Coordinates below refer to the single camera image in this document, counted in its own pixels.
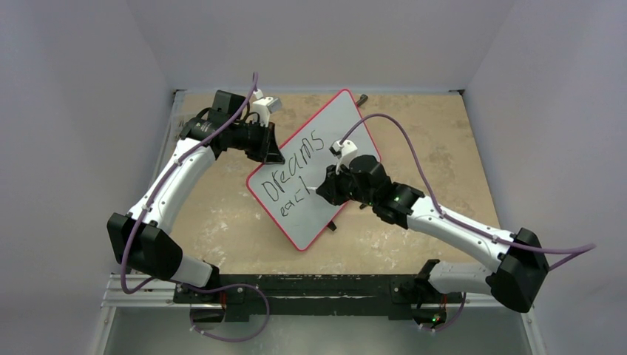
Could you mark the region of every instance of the purple cable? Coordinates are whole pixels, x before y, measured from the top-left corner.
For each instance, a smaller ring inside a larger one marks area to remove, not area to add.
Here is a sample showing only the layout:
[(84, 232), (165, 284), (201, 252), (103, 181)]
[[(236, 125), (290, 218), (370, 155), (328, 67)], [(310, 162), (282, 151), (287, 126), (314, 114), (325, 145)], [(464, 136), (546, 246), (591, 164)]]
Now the purple cable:
[(226, 289), (229, 288), (233, 288), (233, 287), (246, 287), (246, 288), (250, 288), (252, 290), (254, 290), (255, 292), (257, 292), (263, 302), (265, 303), (265, 318), (263, 320), (263, 324), (252, 334), (247, 335), (246, 337), (241, 337), (241, 338), (225, 338), (225, 337), (220, 337), (218, 335), (214, 335), (214, 334), (210, 334), (207, 333), (201, 329), (199, 329), (195, 324), (194, 324), (194, 320), (192, 319), (192, 315), (189, 315), (189, 322), (192, 324), (192, 329), (195, 330), (197, 333), (204, 335), (205, 337), (210, 337), (212, 339), (216, 339), (219, 340), (221, 342), (245, 342), (246, 340), (250, 340), (255, 338), (257, 335), (259, 335), (266, 327), (266, 325), (268, 324), (268, 321), (270, 320), (270, 304), (268, 303), (268, 298), (256, 287), (252, 286), (252, 285), (248, 285), (245, 283), (234, 283), (231, 285), (227, 285), (227, 286), (223, 286), (223, 287), (219, 287), (219, 288), (214, 288), (212, 290), (203, 290), (201, 288), (197, 288), (194, 287), (192, 285), (185, 285), (185, 287), (189, 288), (190, 290), (194, 291), (194, 292), (198, 292), (201, 294), (213, 294), (215, 292), (220, 292), (220, 291), (224, 291)]
[[(248, 91), (248, 94), (246, 95), (245, 100), (242, 103), (242, 105), (240, 106), (240, 108), (237, 109), (237, 111), (229, 118), (228, 121), (226, 121), (220, 128), (216, 129), (215, 132), (211, 133), (207, 138), (203, 139), (201, 142), (199, 142), (198, 144), (196, 144), (195, 146), (190, 148), (187, 152), (183, 153), (179, 157), (179, 161), (183, 162), (185, 159), (187, 159), (188, 156), (190, 156), (194, 151), (196, 151), (196, 149), (198, 149), (198, 148), (202, 147), (203, 145), (207, 144), (209, 141), (211, 141), (213, 138), (215, 138), (217, 135), (219, 135), (224, 129), (226, 129), (226, 127), (228, 125), (230, 125), (231, 123), (233, 123), (233, 121), (235, 121), (235, 118), (237, 116), (241, 115), (242, 111), (244, 110), (244, 107), (246, 107), (248, 102), (251, 100), (253, 92), (255, 90), (257, 90), (257, 81), (258, 80), (259, 80), (259, 75), (257, 74), (257, 72), (254, 72), (253, 73), (253, 84), (252, 84), (252, 87)], [(152, 190), (150, 196), (148, 196), (148, 200), (146, 201), (146, 207), (147, 208), (149, 208), (154, 203), (155, 198), (157, 197), (157, 194), (163, 188), (163, 185), (166, 183), (168, 178), (172, 175), (172, 173), (177, 168), (178, 168), (178, 165), (176, 163), (174, 163), (166, 170), (165, 174), (163, 174), (163, 177), (155, 185), (155, 188)], [(135, 239), (135, 236), (137, 235), (137, 232), (138, 232), (139, 226), (141, 224), (141, 221), (143, 221), (143, 219), (146, 217), (146, 213), (147, 213), (146, 209), (142, 209), (142, 211), (139, 214), (137, 220), (135, 221), (135, 224), (133, 224), (133, 228), (131, 229), (131, 233), (129, 234), (129, 239), (126, 241), (126, 246), (124, 247), (124, 253), (122, 254), (122, 261), (120, 263), (121, 268), (122, 268), (121, 274), (120, 274), (120, 282), (121, 282), (121, 286), (122, 286), (122, 291), (125, 294), (134, 294), (135, 292), (139, 291), (142, 287), (144, 287), (147, 283), (149, 283), (150, 281), (153, 281), (155, 279), (154, 277), (149, 277), (148, 279), (144, 280), (142, 283), (140, 283), (139, 285), (137, 285), (133, 289), (129, 289), (128, 286), (126, 285), (126, 265), (129, 262), (129, 254), (130, 254), (130, 251), (131, 251), (131, 245), (133, 244), (133, 240)], [(268, 299), (265, 297), (265, 295), (260, 290), (258, 290), (257, 288), (255, 288), (255, 287), (253, 287), (251, 285), (233, 284), (233, 285), (223, 286), (223, 287), (220, 287), (220, 288), (215, 288), (215, 289), (212, 289), (212, 290), (203, 290), (203, 289), (200, 289), (200, 288), (196, 288), (193, 285), (186, 285), (186, 287), (191, 289), (191, 290), (193, 290), (193, 291), (201, 292), (201, 293), (204, 293), (204, 294), (210, 294), (210, 293), (214, 293), (214, 292), (218, 292), (218, 291), (224, 291), (224, 290), (226, 290), (228, 288), (234, 288), (234, 287), (252, 288), (257, 293), (259, 293), (261, 295), (261, 297), (263, 298), (263, 300), (265, 302), (265, 307), (266, 307), (265, 320), (264, 320), (262, 326), (257, 331), (255, 331), (252, 335), (250, 335), (248, 337), (235, 338), (235, 339), (228, 339), (228, 338), (222, 338), (222, 337), (218, 337), (218, 336), (213, 336), (213, 335), (205, 333), (205, 332), (201, 333), (202, 335), (206, 335), (206, 336), (212, 337), (214, 339), (222, 340), (224, 342), (243, 342), (243, 341), (252, 339), (256, 335), (261, 333), (263, 331), (263, 329), (265, 328), (265, 326), (268, 324), (268, 321), (269, 321), (269, 318), (270, 318), (270, 305), (268, 304)]]
[(346, 138), (348, 138), (348, 136), (353, 133), (353, 131), (360, 125), (363, 124), (366, 120), (372, 118), (372, 117), (383, 117), (383, 118), (387, 118), (388, 120), (392, 121), (392, 123), (394, 123), (401, 131), (401, 133), (403, 134), (403, 136), (405, 137), (405, 140), (407, 141), (407, 145), (409, 145), (410, 150), (412, 152), (412, 156), (413, 156), (413, 160), (416, 163), (416, 167), (418, 168), (418, 173), (420, 174), (420, 177), (422, 178), (422, 181), (424, 182), (424, 185), (427, 187), (427, 190), (429, 191), (429, 195), (431, 196), (431, 200), (433, 200), (433, 207), (435, 208), (436, 211), (438, 211), (438, 213), (446, 220), (449, 220), (451, 222), (453, 222), (454, 224), (465, 228), (469, 231), (473, 231), (483, 237), (489, 238), (491, 240), (494, 240), (495, 242), (501, 243), (501, 244), (505, 244), (507, 246), (511, 246), (513, 248), (518, 248), (518, 249), (523, 249), (523, 250), (527, 250), (527, 251), (533, 251), (533, 252), (537, 252), (537, 253), (543, 253), (543, 254), (567, 254), (568, 257), (564, 257), (562, 260), (557, 261), (555, 264), (551, 265), (549, 267), (549, 270), (555, 270), (556, 268), (562, 266), (563, 264), (569, 262), (570, 260), (580, 256), (583, 253), (586, 253), (587, 251), (591, 251), (592, 249), (596, 248), (597, 246), (593, 243), (590, 243), (588, 245), (585, 246), (580, 246), (578, 248), (571, 248), (571, 249), (556, 249), (556, 248), (536, 248), (534, 246), (525, 246), (519, 243), (514, 243), (514, 242), (510, 242), (508, 240), (502, 239), (496, 235), (492, 235), (486, 231), (482, 231), (474, 226), (469, 225), (468, 223), (465, 223), (461, 220), (458, 220), (454, 217), (451, 217), (448, 215), (448, 213), (445, 213), (444, 211), (442, 211), (442, 208), (440, 206), (440, 204), (438, 203), (438, 200), (436, 200), (435, 198), (435, 193), (433, 192), (433, 189), (431, 188), (431, 185), (429, 184), (429, 181), (427, 180), (427, 177), (424, 176), (424, 172), (422, 171), (422, 167), (420, 166), (420, 161), (418, 160), (418, 156), (416, 155), (416, 150), (413, 147), (413, 144), (411, 143), (411, 140), (409, 138), (409, 136), (407, 135), (407, 132), (405, 132), (405, 130), (403, 129), (403, 127), (401, 126), (401, 124), (395, 120), (394, 118), (390, 117), (389, 115), (386, 115), (384, 113), (373, 113), (371, 115), (367, 115), (364, 116), (361, 120), (359, 120), (359, 122), (357, 122), (356, 124), (354, 124), (349, 130), (348, 132), (346, 132), (346, 134), (344, 135), (344, 137), (342, 137), (342, 139), (340, 140), (340, 143), (344, 143), (344, 141), (346, 140)]

